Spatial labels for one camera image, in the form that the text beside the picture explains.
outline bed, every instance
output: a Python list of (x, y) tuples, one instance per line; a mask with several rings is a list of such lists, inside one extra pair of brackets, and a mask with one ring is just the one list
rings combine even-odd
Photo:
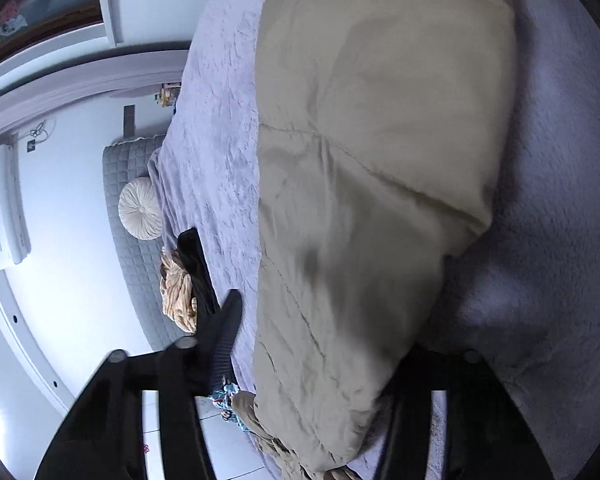
[(118, 200), (128, 182), (148, 175), (147, 162), (164, 137), (120, 142), (107, 146), (102, 153), (104, 194), (113, 242), (131, 302), (154, 351), (163, 350), (184, 335), (171, 319), (162, 314), (159, 273), (162, 238), (139, 240), (129, 234), (118, 215)]
[[(191, 45), (178, 112), (163, 147), (150, 161), (166, 220), (167, 247), (174, 248), (179, 232), (198, 226), (218, 297), (230, 288), (244, 293), (244, 322), (234, 365), (240, 386), (251, 391), (255, 391), (251, 359), (261, 255), (253, 63), (263, 1), (208, 3)], [(578, 0), (516, 0), (516, 10), (519, 60), (526, 70), (520, 71), (494, 225), (483, 242), (490, 243), (489, 236), (499, 232), (500, 239), (508, 240), (501, 249), (511, 251), (512, 262), (492, 262), (480, 246), (460, 258), (456, 267), (466, 264), (469, 270), (464, 274), (456, 270), (459, 276), (445, 289), (447, 301), (438, 306), (448, 312), (432, 318), (424, 339), (441, 348), (478, 346), (534, 430), (556, 478), (568, 480), (600, 442), (600, 297), (593, 293), (600, 290), (600, 259), (592, 253), (567, 256), (561, 249), (600, 248), (600, 230), (592, 232), (577, 221), (563, 221), (567, 204), (573, 217), (578, 217), (570, 203), (576, 181), (559, 170), (580, 153), (592, 157), (588, 162), (577, 159), (582, 169), (600, 162), (600, 30)], [(565, 44), (578, 47), (564, 48)], [(594, 62), (587, 64), (584, 59)], [(553, 98), (557, 90), (564, 101)], [(593, 101), (597, 103), (593, 113), (578, 107)], [(540, 167), (550, 168), (555, 179), (538, 173)], [(522, 179), (520, 170), (537, 178)], [(595, 178), (592, 185), (599, 195), (589, 196), (595, 203), (581, 197), (588, 209), (600, 203), (600, 172)], [(533, 199), (539, 196), (552, 197), (551, 205), (534, 206)], [(530, 236), (528, 215), (546, 215), (543, 232), (559, 224), (559, 236), (544, 236), (547, 245), (538, 244), (534, 237), (542, 233)], [(516, 272), (522, 256), (512, 249), (525, 236), (531, 240), (526, 249), (532, 251), (536, 264), (527, 267), (533, 276), (519, 280)], [(578, 260), (578, 254), (584, 260)], [(550, 264), (553, 257), (562, 270), (568, 258), (575, 258), (566, 273), (574, 282), (562, 282), (564, 294), (558, 301), (548, 298), (542, 286), (560, 273)], [(590, 263), (598, 270), (578, 272), (578, 266)], [(494, 304), (506, 308), (494, 312), (490, 308)], [(573, 349), (583, 344), (587, 352), (574, 355)], [(594, 373), (592, 368), (585, 370), (584, 361), (592, 360), (598, 363)], [(573, 388), (547, 393), (550, 374)], [(370, 478), (377, 456), (378, 446), (352, 467)]]

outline lavender bedspread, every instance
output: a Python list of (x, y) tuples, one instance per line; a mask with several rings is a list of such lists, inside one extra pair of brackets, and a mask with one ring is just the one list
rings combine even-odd
[[(218, 297), (244, 294), (234, 364), (251, 391), (263, 2), (209, 1), (150, 165), (167, 247), (198, 227)], [(600, 442), (600, 31), (578, 0), (518, 0), (517, 10), (518, 97), (493, 227), (451, 264), (425, 340), (481, 351), (558, 480), (570, 480)], [(352, 465), (363, 478), (379, 449)]]

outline white tile floor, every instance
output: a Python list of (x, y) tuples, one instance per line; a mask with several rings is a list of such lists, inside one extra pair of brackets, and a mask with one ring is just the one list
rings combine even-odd
[[(209, 399), (196, 399), (211, 465), (218, 480), (272, 480), (249, 437), (236, 424), (222, 420)], [(157, 396), (146, 392), (142, 414), (146, 471), (149, 480), (164, 480), (160, 454)]]

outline window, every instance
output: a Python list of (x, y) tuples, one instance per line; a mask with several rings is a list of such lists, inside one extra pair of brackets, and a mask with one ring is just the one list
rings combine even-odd
[(98, 0), (9, 0), (0, 12), (0, 62), (33, 44), (101, 22)]

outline white round pillow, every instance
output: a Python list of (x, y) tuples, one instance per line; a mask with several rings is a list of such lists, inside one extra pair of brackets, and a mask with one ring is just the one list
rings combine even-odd
[(162, 214), (154, 186), (147, 176), (123, 187), (118, 214), (125, 229), (139, 240), (155, 240), (162, 233)]

